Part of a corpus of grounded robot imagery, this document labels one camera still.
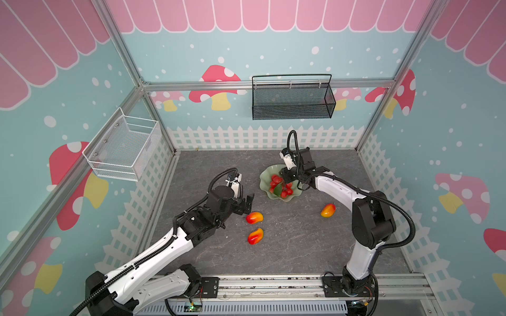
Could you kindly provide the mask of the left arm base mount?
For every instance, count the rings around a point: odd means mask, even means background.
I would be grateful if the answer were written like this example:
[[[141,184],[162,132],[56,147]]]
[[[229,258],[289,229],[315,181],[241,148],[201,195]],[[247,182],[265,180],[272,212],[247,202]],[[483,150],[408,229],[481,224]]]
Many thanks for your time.
[[[220,285],[219,277],[201,277],[200,280],[194,280],[185,293],[175,298],[191,298],[192,300],[201,298],[217,298]]]

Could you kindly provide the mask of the green wavy fruit bowl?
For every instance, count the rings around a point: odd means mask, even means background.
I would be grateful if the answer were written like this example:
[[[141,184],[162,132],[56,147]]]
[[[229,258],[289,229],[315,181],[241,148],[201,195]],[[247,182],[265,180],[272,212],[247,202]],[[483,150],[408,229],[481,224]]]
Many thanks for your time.
[[[303,191],[299,189],[297,180],[286,182],[281,177],[281,170],[284,165],[269,166],[260,174],[260,189],[264,191],[271,200],[291,201],[299,197]]]

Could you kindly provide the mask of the red yellow mango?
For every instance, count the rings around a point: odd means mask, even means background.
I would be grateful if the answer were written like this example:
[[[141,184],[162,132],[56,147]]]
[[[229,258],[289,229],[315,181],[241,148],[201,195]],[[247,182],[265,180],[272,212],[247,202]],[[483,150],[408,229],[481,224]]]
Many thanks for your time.
[[[264,216],[260,212],[252,212],[246,216],[246,222],[250,225],[255,225],[262,222],[263,220]]]
[[[255,245],[258,244],[260,241],[262,241],[263,238],[264,238],[264,230],[257,229],[249,234],[247,241],[250,245]]]
[[[320,215],[323,218],[330,218],[335,214],[335,212],[336,212],[336,206],[334,204],[328,204],[322,209],[322,211],[320,212]]]

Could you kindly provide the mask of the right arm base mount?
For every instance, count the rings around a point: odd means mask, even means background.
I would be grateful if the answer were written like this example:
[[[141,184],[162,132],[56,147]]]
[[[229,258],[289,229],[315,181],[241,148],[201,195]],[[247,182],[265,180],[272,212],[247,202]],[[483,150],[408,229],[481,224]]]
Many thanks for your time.
[[[348,273],[344,275],[325,273],[321,280],[326,298],[350,298],[351,300],[371,302],[377,297],[378,285],[372,275],[365,279],[355,280]]]

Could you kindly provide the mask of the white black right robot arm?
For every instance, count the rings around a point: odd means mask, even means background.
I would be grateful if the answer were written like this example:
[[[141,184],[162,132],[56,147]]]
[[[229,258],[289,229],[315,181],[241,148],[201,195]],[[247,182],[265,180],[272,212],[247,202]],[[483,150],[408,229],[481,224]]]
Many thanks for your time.
[[[362,190],[338,178],[325,167],[316,167],[310,149],[299,153],[285,148],[280,153],[285,180],[297,180],[303,186],[326,193],[351,211],[355,244],[351,258],[343,268],[342,291],[358,296],[373,281],[372,273],[379,251],[395,232],[396,226],[385,194]]]

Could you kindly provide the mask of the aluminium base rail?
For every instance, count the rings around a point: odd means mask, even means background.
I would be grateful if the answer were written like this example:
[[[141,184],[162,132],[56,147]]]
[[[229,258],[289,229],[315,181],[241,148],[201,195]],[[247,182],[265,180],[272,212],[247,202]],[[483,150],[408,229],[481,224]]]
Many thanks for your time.
[[[213,275],[217,298],[168,298],[136,315],[443,315],[420,273],[377,274],[371,302],[326,298],[319,274]]]

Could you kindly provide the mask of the red strawberry bunch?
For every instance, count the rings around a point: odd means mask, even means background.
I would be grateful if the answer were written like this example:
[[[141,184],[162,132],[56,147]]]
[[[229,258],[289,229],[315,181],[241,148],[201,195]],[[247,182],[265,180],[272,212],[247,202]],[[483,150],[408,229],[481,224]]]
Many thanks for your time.
[[[284,181],[279,175],[272,175],[270,182],[270,192],[275,196],[286,199],[293,195],[293,183]]]

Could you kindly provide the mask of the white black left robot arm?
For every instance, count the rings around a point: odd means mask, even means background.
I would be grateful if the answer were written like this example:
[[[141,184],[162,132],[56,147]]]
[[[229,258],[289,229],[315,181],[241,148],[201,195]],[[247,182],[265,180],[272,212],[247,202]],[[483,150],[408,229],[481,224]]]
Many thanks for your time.
[[[232,214],[250,214],[253,200],[253,194],[242,197],[228,186],[209,190],[206,197],[177,215],[172,229],[154,245],[113,271],[90,275],[85,299],[72,314],[87,309],[91,315],[136,315],[158,301],[192,296],[201,276],[191,264],[166,276],[156,275],[223,228]]]

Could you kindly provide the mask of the black mesh wall basket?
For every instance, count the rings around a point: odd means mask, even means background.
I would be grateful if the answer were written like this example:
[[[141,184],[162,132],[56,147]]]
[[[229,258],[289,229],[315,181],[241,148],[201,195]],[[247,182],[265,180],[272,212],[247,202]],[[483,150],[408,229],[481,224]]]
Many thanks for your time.
[[[330,119],[337,101],[332,75],[256,75],[251,78],[254,120]]]

